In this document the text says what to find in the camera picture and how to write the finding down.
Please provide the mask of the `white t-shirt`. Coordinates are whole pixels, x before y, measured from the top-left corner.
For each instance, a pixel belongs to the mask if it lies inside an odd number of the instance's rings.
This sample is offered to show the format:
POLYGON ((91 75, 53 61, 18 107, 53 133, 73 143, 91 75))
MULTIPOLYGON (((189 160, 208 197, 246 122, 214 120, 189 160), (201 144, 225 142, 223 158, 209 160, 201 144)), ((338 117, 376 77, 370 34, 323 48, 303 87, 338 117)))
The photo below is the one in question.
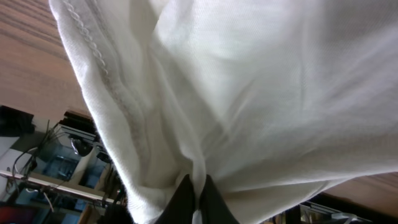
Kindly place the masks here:
POLYGON ((240 223, 397 170, 396 1, 50 1, 137 223, 211 177, 240 223))

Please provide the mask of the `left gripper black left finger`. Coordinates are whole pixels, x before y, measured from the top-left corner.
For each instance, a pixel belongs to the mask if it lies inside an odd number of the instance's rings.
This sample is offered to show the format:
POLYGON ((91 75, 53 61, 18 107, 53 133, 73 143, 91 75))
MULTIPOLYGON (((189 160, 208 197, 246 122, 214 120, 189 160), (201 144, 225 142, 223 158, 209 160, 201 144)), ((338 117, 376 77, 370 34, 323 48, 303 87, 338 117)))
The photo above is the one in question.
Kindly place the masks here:
POLYGON ((195 193, 187 174, 155 224, 192 224, 194 212, 195 193))

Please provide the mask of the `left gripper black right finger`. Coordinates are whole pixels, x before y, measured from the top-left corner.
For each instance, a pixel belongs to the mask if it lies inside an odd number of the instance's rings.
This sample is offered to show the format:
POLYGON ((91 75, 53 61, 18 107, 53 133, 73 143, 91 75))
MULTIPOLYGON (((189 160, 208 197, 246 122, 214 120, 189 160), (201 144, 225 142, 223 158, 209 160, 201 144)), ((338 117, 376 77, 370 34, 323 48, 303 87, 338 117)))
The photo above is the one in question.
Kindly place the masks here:
POLYGON ((200 195, 199 209, 202 224, 239 224, 230 212, 210 175, 200 195))

